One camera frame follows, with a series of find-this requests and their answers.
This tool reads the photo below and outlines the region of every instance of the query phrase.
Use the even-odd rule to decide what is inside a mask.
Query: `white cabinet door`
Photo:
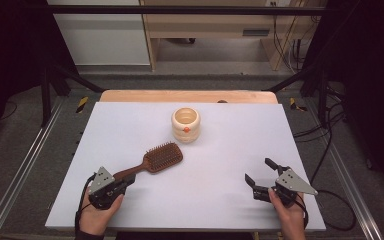
[[[50,5],[139,5],[137,0],[48,0]],[[76,65],[149,65],[141,15],[55,14]]]

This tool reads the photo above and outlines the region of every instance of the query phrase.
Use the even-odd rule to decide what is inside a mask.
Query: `person's left hand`
[[[121,206],[124,195],[118,196],[111,207],[107,210],[96,209],[89,202],[89,195],[85,194],[82,204],[82,215],[80,218],[80,231],[92,235],[102,236],[104,235],[107,224],[111,217],[117,212]]]

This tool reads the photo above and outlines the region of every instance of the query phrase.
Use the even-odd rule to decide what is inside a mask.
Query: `gray floor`
[[[278,72],[269,70],[267,58],[258,41],[200,40],[195,45],[183,40],[162,42],[159,63],[154,72],[140,67],[86,67],[83,75],[104,88],[111,89],[242,89],[261,90],[273,86],[291,75],[282,68]],[[22,187],[16,194],[10,211],[3,216],[0,225],[1,239],[40,239],[40,237],[72,237],[71,232],[46,229],[44,223],[49,208],[55,199],[65,173],[76,151],[76,142],[81,140],[93,103],[99,94],[71,82],[73,90],[69,97],[53,97],[61,103],[61,113],[55,121],[41,151],[22,179]],[[298,106],[313,107],[313,98],[300,97],[300,83],[277,93],[293,133],[317,125],[311,111],[292,110],[291,97]],[[89,101],[82,113],[75,113],[81,97]],[[0,201],[40,131],[41,95],[39,88],[33,88],[13,96],[4,114],[8,118],[0,121]],[[311,176],[325,149],[323,138],[301,142],[320,135],[297,139],[297,147],[307,175]],[[334,149],[348,169],[370,211],[376,226],[384,239],[384,176],[381,172],[366,167],[365,155],[360,143],[348,123],[339,121],[333,128]],[[347,193],[334,167],[335,155],[328,154],[317,175],[314,186],[326,189],[347,198]],[[346,227],[351,223],[351,212],[345,204],[330,195],[320,194],[317,198],[322,215],[335,226]],[[359,219],[350,231],[338,231],[331,227],[326,232],[308,233],[308,239],[366,239],[363,231],[365,219]],[[277,239],[276,233],[267,232],[260,239]]]

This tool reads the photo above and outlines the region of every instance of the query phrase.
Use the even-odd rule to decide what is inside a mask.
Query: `human hand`
[[[298,193],[297,201],[303,204],[303,194]],[[273,204],[279,216],[280,224],[282,226],[282,233],[286,239],[302,240],[305,239],[304,233],[304,212],[297,204],[286,208],[283,206],[279,196],[272,188],[269,188],[270,201]]]
[[[104,235],[108,222],[120,208],[123,198],[124,195],[121,194],[114,200],[109,209],[100,210],[90,204],[89,195],[85,194],[82,204],[82,215],[79,223],[80,231],[97,236]]]

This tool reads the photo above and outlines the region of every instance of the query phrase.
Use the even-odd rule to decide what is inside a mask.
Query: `black sleeve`
[[[104,235],[101,235],[101,236],[92,235],[82,231],[79,231],[76,235],[76,238],[74,238],[74,240],[103,240],[103,239],[104,239]]]

